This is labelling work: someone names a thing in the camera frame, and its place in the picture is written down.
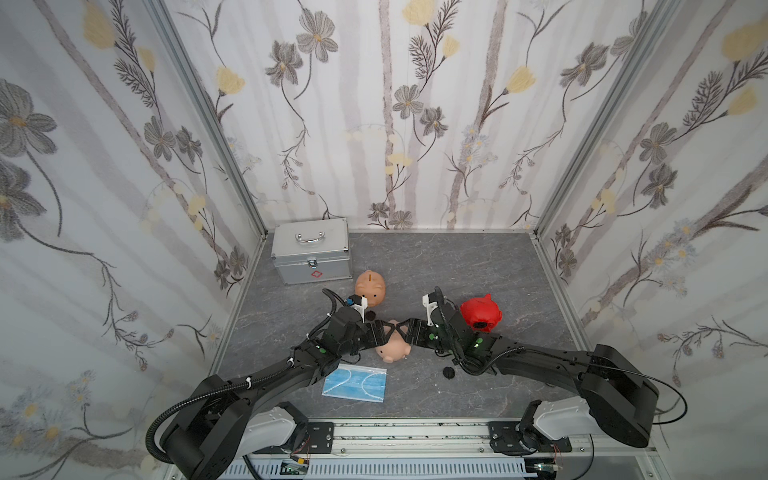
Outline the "pink piggy bank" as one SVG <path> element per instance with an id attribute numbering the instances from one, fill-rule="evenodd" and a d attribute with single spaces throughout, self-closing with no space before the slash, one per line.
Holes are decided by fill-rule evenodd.
<path id="1" fill-rule="evenodd" d="M 385 363 L 392 364 L 405 359 L 411 353 L 412 346 L 396 328 L 396 320 L 388 320 L 388 323 L 392 325 L 389 340 L 385 345 L 377 347 L 375 351 Z"/>

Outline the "red piggy bank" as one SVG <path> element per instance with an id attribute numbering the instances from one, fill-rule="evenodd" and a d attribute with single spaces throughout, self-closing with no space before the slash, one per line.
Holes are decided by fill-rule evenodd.
<path id="1" fill-rule="evenodd" d="M 460 305 L 461 315 L 474 331 L 491 332 L 503 318 L 503 313 L 491 294 L 472 298 Z"/>

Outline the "tan piggy bank front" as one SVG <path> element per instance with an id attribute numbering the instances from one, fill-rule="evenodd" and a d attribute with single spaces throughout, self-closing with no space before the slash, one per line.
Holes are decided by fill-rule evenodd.
<path id="1" fill-rule="evenodd" d="M 367 307 L 374 308 L 386 298 L 386 283 L 383 276 L 372 270 L 366 270 L 355 282 L 355 294 L 367 300 Z"/>

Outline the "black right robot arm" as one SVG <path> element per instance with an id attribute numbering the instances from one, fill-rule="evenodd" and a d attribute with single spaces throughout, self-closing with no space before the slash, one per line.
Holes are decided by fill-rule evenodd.
<path id="1" fill-rule="evenodd" d="M 472 330 L 450 304 L 426 320 L 411 318 L 384 329 L 412 346 L 450 355 L 465 373 L 525 377 L 569 391 L 586 401 L 603 433 L 627 446 L 649 444 L 659 390 L 616 349 L 558 350 L 529 345 L 492 332 Z"/>

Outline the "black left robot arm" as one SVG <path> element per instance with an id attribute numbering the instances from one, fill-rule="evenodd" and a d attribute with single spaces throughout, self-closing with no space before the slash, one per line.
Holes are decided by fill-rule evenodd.
<path id="1" fill-rule="evenodd" d="M 206 378 L 191 397 L 153 420 L 145 436 L 147 452 L 175 465 L 187 479 L 217 479 L 236 458 L 255 414 L 327 377 L 344 356 L 385 345 L 395 331 L 390 322 L 367 322 L 344 306 L 327 315 L 287 358 L 231 380 Z"/>

